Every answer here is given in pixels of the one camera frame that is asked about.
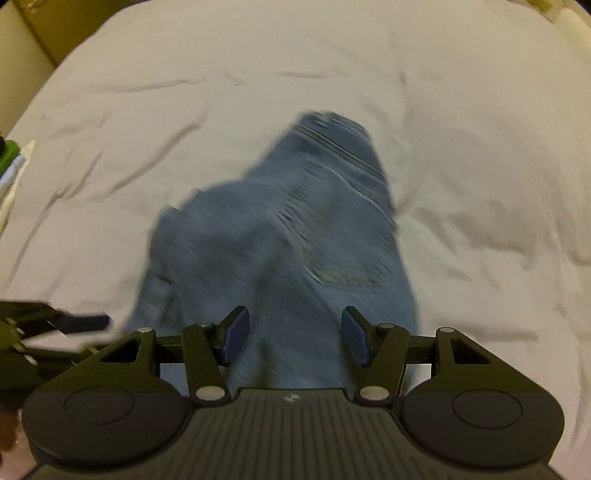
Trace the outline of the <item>blue denim jeans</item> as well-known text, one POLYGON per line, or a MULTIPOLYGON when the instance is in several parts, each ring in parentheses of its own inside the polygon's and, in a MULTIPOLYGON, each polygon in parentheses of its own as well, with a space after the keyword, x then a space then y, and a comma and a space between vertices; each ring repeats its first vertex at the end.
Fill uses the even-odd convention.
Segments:
POLYGON ((305 113, 242 179, 162 214, 129 328, 176 335, 237 306, 250 331, 226 372, 231 389, 354 390, 363 372, 342 340, 349 306, 417 329, 394 204, 363 126, 305 113))

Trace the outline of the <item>stack of folded clothes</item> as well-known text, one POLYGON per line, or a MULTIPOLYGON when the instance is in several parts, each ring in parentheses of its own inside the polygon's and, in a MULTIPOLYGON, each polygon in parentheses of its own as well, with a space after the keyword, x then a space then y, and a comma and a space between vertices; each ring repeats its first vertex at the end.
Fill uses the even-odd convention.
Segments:
POLYGON ((8 222, 19 182, 32 159, 35 146, 35 140, 24 146, 1 177, 1 230, 4 230, 8 222))

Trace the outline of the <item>white duvet on bed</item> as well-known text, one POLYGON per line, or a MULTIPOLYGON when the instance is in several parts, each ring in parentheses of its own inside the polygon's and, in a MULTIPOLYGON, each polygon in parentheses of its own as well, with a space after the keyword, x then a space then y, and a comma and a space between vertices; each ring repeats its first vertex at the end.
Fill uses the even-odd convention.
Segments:
POLYGON ((33 479, 586 479, 590 59, 512 1, 149 1, 13 130, 33 479))

